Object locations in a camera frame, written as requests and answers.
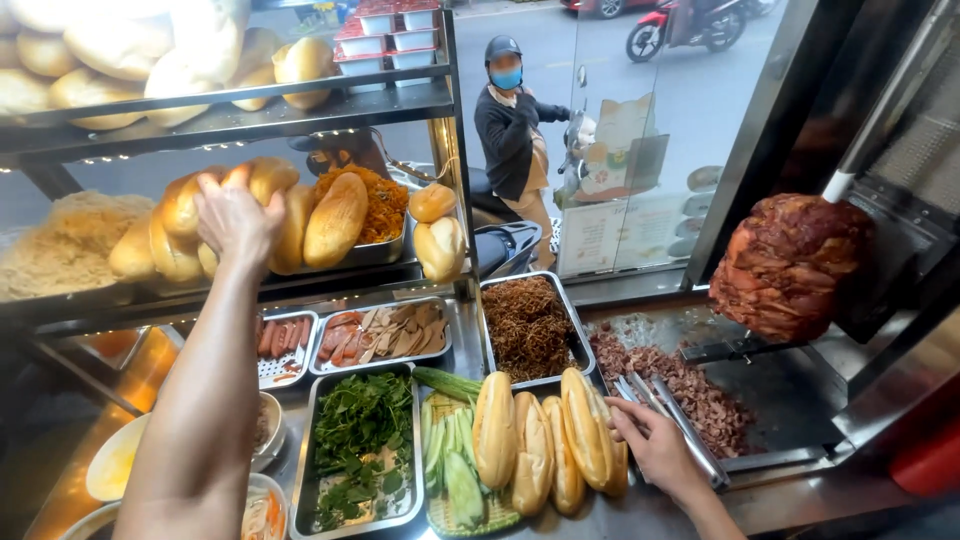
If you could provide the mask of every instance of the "metal tongs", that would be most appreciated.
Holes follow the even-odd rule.
[[[704,443],[703,439],[700,438],[700,435],[690,424],[690,421],[687,420],[686,415],[684,415],[684,412],[680,409],[680,405],[677,403],[677,401],[673,399],[673,395],[670,394],[670,389],[667,388],[666,383],[663,382],[663,379],[661,379],[659,375],[654,375],[651,378],[651,382],[653,383],[654,388],[657,389],[657,392],[663,397],[666,407],[664,407],[663,404],[660,403],[660,400],[654,396],[653,391],[650,390],[650,387],[647,386],[647,383],[644,382],[639,375],[636,373],[631,373],[630,382],[640,393],[640,397],[643,399],[643,402],[646,402],[656,412],[672,419],[677,423],[677,426],[680,427],[680,431],[684,433],[686,446],[693,454],[694,460],[696,460],[697,465],[699,465],[700,468],[707,473],[710,487],[716,491],[729,486],[730,477],[727,475],[727,472],[724,471],[723,467],[720,465],[720,462],[717,461],[716,457],[713,456],[713,453],[709,448],[707,448],[707,445]],[[619,379],[613,382],[613,385],[625,400],[642,404],[640,399],[638,399],[634,393],[631,385],[627,383],[627,380],[624,379],[622,375],[619,377]]]

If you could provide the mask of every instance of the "black helmet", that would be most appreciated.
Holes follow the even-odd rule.
[[[523,56],[523,54],[520,53],[520,48],[516,45],[516,41],[514,41],[512,37],[497,36],[491,39],[490,43],[487,43],[487,51],[483,55],[483,64],[489,67],[491,61],[496,60],[504,53],[514,53],[519,57]]]

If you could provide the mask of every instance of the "black cardigan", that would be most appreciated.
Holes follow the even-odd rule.
[[[570,109],[544,105],[527,93],[516,94],[515,109],[501,105],[484,86],[477,99],[473,123],[487,159],[487,178],[498,196],[518,201],[523,194],[534,153],[530,128],[536,130],[540,122],[569,119]]]

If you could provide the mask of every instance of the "blue face mask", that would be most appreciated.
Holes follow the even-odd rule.
[[[523,81],[523,66],[518,65],[507,71],[491,71],[490,82],[501,90],[512,90]]]

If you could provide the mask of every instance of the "fresh herbs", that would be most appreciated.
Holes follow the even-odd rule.
[[[372,508],[374,519],[394,509],[406,496],[413,455],[410,378],[394,374],[352,376],[318,400],[314,428],[314,462],[321,478],[340,474],[321,490],[317,502],[319,531],[340,527]],[[393,453],[390,470],[385,452]]]

